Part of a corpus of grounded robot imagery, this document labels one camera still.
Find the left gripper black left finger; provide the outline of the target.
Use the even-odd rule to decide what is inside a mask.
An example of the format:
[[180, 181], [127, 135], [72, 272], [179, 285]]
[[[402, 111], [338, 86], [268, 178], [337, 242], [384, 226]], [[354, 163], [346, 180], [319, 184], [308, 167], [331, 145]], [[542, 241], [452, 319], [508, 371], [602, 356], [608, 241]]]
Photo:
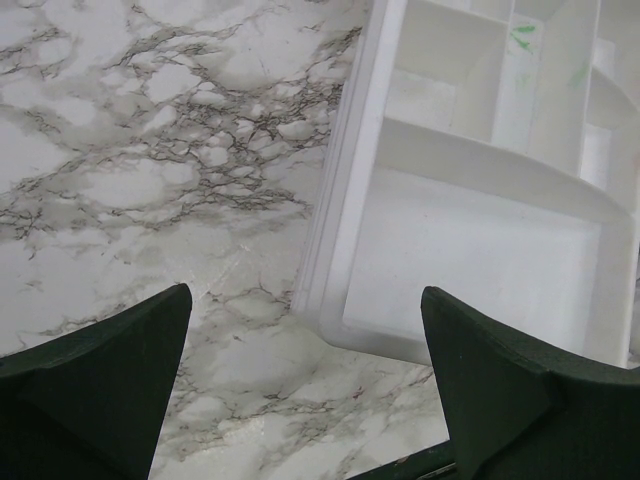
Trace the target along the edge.
[[177, 284], [3, 357], [2, 478], [148, 478], [191, 310]]

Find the white plastic drawer organizer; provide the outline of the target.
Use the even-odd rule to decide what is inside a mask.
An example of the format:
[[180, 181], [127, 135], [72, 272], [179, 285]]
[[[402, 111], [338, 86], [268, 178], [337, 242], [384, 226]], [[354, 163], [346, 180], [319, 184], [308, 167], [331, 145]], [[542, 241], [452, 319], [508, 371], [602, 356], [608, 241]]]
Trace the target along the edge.
[[627, 362], [639, 253], [635, 1], [376, 1], [332, 129], [292, 312], [429, 362], [439, 287]]

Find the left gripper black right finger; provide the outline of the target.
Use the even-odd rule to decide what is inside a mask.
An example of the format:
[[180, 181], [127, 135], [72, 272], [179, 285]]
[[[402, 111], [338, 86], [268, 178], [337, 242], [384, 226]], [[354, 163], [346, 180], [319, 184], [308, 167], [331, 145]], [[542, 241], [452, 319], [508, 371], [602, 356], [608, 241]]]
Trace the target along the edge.
[[636, 479], [639, 371], [424, 289], [426, 342], [462, 479]]

